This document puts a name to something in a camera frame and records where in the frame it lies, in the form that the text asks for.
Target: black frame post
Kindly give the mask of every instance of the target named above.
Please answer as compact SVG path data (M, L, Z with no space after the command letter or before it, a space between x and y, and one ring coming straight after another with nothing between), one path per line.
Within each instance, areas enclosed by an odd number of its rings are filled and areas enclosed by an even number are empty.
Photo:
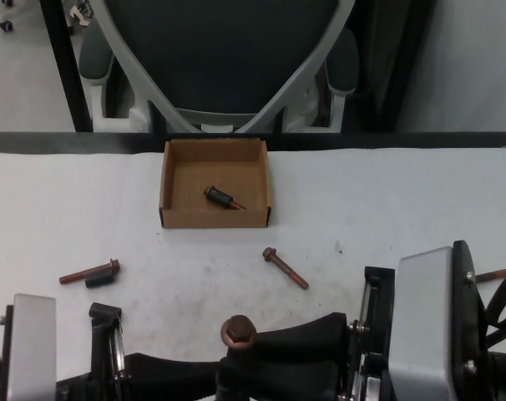
M417 62L417 56L426 43L426 33L433 16L435 4L435 0L411 1L379 115L378 126L381 130L391 132L396 129L397 118L402 110L403 100Z
M40 0L40 5L75 131L92 132L92 120L84 97L62 0Z

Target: chair wheel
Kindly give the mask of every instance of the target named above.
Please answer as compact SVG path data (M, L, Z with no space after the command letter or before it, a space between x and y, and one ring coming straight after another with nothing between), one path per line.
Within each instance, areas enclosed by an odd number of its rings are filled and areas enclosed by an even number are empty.
M0 23L0 27L4 32L12 32L13 31L12 21L5 21L4 23Z

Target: black table edge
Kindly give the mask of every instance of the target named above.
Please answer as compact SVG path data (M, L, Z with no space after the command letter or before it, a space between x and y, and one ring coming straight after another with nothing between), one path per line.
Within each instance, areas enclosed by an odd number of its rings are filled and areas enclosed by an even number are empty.
M0 153L56 155L99 153L132 155L164 152L175 138L221 138L218 135L153 135L0 132ZM506 133L420 133L384 135L283 134L242 135L261 138L268 150L333 150L384 148L506 148Z

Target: chair backrest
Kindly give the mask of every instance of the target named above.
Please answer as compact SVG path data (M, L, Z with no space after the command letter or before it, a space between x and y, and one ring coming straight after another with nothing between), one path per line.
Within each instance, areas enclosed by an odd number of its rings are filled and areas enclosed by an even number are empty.
M246 129L259 128L275 117L289 95L305 90L312 81L353 1L93 0L92 4L135 92L152 101L174 128L194 131L180 121L184 118L177 109L256 114L257 119L261 115L261 121L253 118Z

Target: bolt with black sleeve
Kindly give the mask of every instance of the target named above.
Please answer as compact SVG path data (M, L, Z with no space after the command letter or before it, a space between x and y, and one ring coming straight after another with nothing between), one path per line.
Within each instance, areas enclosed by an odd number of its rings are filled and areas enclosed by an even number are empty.
M89 280L90 285L88 286L87 283L86 287L97 287L98 285L112 282L114 276L119 273L119 270L119 261L117 259L110 259L110 263L60 277L59 281L60 284L69 284L70 282L77 282L79 280Z
M233 197L227 195L225 192L218 190L215 186L208 186L203 192L206 199L223 206L226 209L233 209L235 211L245 211L247 208L240 203L234 202Z

